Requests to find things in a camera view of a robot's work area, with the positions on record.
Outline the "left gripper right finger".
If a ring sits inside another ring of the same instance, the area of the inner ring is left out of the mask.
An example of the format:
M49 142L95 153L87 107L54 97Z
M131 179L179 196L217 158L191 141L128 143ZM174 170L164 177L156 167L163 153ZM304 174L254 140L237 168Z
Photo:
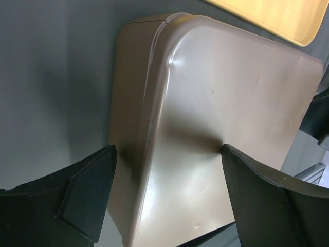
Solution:
M328 188L229 144L222 146L222 163L241 246L328 246Z

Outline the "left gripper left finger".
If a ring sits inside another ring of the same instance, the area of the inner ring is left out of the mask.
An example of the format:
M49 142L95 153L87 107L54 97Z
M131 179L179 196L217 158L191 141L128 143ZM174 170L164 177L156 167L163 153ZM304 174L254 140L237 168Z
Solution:
M117 164L108 145L85 159L1 190L1 246L94 246Z

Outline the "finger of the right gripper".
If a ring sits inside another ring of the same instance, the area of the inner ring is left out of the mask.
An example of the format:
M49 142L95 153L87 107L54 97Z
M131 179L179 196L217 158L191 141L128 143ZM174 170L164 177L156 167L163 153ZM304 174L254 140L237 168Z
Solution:
M328 89L316 95L302 121L302 131L328 147Z

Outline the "gold tin lid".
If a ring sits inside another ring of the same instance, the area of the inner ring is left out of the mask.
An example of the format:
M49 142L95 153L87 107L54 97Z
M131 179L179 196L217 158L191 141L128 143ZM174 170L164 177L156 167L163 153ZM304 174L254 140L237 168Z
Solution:
M201 15L156 24L128 246L179 246L234 221L222 145L280 169L323 75L321 60Z

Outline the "gold cookie tin box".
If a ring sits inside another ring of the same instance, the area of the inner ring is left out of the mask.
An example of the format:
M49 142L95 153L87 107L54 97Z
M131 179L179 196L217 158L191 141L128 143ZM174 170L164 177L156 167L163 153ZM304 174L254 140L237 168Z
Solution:
M135 152L139 124L158 33L168 14L132 20L120 29L117 42L109 124L109 144L117 149L117 164L107 210L128 246L138 185Z

